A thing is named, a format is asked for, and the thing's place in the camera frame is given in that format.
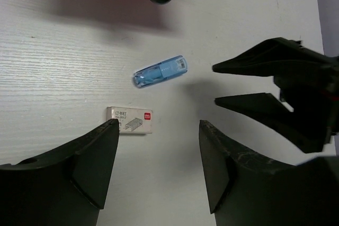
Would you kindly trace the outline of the white staples box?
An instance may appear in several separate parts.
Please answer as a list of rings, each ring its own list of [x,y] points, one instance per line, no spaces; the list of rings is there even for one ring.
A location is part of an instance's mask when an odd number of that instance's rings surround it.
[[[151,134],[153,111],[128,107],[108,107],[106,119],[117,119],[123,134]]]

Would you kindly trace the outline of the short blue correction tape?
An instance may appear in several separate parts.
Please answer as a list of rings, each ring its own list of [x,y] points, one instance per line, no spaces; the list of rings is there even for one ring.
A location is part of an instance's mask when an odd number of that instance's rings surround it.
[[[179,77],[187,71],[187,61],[179,55],[135,72],[132,81],[136,87],[143,88]]]

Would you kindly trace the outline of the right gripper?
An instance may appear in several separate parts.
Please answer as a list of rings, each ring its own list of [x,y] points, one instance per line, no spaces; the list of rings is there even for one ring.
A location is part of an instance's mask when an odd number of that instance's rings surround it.
[[[225,96],[215,104],[248,116],[279,133],[304,153],[321,152],[338,133],[338,59],[305,48],[301,41],[267,39],[217,63],[221,74],[273,77],[270,93]]]

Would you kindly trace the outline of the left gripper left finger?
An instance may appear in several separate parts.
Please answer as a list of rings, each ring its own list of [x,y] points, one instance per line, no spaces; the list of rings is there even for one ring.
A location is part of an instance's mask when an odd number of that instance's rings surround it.
[[[96,225],[119,141],[111,119],[16,165],[1,165],[1,225]]]

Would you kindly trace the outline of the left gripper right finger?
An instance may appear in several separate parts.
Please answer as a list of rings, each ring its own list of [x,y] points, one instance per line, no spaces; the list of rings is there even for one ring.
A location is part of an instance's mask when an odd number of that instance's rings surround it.
[[[290,165],[199,123],[210,212],[217,225],[338,225],[338,157]]]

